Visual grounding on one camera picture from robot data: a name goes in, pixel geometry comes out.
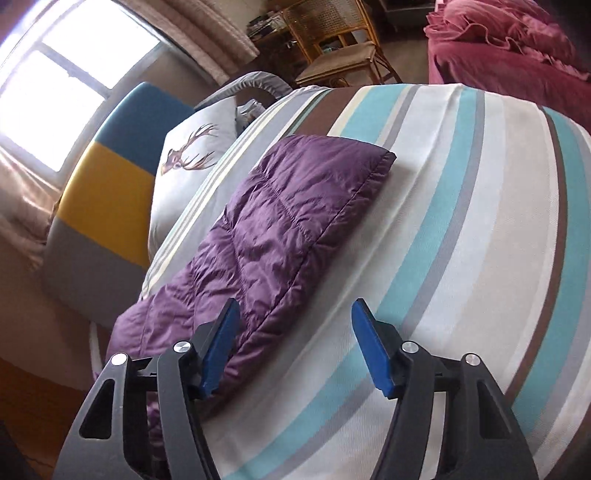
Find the deer embroidery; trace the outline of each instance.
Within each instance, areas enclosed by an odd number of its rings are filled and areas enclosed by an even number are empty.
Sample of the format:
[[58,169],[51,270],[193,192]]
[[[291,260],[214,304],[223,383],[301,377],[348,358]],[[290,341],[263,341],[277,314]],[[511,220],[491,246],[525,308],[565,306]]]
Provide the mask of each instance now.
[[207,165],[207,161],[214,154],[214,152],[209,152],[205,154],[201,159],[197,160],[197,162],[195,163],[194,161],[198,157],[198,155],[189,160],[183,161],[183,153],[199,137],[204,137],[205,135],[215,137],[215,135],[212,134],[214,130],[218,130],[217,125],[203,125],[202,127],[199,127],[196,132],[192,133],[189,136],[187,143],[185,143],[179,150],[174,150],[171,148],[168,152],[166,162],[164,162],[160,167],[160,172],[162,173],[162,175],[164,175],[169,170],[176,170],[178,168],[183,168],[185,170],[205,170],[206,168],[213,167],[217,162],[210,163],[209,165]]

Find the sunlight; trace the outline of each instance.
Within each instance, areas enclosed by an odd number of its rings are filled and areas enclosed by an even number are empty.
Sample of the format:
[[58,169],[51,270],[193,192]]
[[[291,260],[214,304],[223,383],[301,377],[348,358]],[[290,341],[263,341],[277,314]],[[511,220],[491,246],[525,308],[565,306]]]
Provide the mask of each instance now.
[[[84,1],[42,40],[108,89],[159,43],[111,0]],[[60,64],[33,50],[0,96],[0,131],[56,172],[105,100]]]
[[43,43],[113,88],[158,39],[110,0],[86,0]]
[[21,63],[0,97],[0,130],[59,171],[103,97],[45,55]]

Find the blue cushion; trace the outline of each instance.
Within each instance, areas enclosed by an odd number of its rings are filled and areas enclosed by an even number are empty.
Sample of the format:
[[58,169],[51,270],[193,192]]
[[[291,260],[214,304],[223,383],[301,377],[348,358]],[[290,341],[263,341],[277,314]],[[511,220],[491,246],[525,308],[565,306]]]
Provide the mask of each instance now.
[[155,176],[166,134],[193,113],[192,106],[144,82],[113,110],[95,141]]

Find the wooden chair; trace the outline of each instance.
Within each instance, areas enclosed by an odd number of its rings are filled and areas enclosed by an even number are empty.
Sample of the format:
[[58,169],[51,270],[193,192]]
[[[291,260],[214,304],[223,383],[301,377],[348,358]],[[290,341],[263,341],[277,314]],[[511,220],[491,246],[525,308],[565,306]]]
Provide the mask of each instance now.
[[[283,17],[309,63],[296,78],[299,86],[342,82],[344,75],[358,70],[366,70],[375,85],[392,77],[402,83],[382,52],[362,0],[301,0],[283,10]],[[358,30],[365,30],[369,41],[349,44],[347,34]],[[337,38],[342,47],[324,53],[322,45]],[[388,70],[384,77],[379,65]]]

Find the window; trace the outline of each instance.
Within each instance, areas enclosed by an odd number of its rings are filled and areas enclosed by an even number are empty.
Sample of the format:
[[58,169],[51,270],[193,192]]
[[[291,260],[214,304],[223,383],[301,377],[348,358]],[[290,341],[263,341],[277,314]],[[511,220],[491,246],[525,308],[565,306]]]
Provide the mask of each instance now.
[[0,69],[0,144],[50,183],[63,183],[83,131],[159,42],[111,0],[55,2]]

